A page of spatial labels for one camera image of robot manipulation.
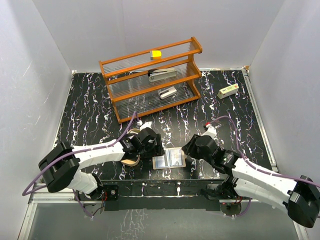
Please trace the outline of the silver patterned credit card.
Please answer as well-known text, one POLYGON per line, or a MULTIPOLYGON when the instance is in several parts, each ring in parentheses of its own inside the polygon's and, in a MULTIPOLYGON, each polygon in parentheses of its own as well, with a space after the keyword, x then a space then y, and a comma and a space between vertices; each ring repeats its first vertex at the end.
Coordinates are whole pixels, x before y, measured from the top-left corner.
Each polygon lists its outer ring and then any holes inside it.
POLYGON ((168 159, 170 166, 182 166, 183 155, 180 148, 171 148, 168 150, 168 159))

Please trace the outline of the beige card box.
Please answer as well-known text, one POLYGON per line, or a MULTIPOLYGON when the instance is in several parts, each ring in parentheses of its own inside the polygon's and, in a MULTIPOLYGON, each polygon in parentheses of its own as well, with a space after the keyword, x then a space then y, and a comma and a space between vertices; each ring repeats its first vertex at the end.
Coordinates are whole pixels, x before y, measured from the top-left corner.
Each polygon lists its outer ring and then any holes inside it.
MULTIPOLYGON (((128 131, 128 134, 137 135, 140 131, 141 130, 138 128, 132 128, 128 131)), ((122 159, 120 162, 125 166, 134 167, 139 163, 140 159, 141 159, 141 156, 137 154, 135 156, 122 159)))

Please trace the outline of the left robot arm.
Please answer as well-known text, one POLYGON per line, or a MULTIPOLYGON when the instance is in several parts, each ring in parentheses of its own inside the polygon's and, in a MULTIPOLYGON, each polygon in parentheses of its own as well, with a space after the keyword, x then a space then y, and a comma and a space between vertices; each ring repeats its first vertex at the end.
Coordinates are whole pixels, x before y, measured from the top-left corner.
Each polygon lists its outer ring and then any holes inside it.
POLYGON ((107 162, 130 165, 164 153, 161 135, 146 127, 107 143, 72 146, 61 142, 39 162, 38 167, 50 193, 68 188, 82 191, 97 200, 103 195, 102 183, 97 176, 82 169, 107 162))

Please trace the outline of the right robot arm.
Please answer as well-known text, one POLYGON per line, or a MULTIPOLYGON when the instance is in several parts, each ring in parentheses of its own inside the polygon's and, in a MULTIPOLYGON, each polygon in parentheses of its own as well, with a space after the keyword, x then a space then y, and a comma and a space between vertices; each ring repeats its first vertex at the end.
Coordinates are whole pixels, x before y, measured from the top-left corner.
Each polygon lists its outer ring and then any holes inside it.
POLYGON ((255 199, 284 211, 301 226, 314 227, 320 214, 320 191, 309 177, 302 175, 292 179, 258 166, 239 153, 222 149, 209 135, 195 134, 182 151, 227 175, 226 180, 214 189, 201 189, 206 198, 255 199))

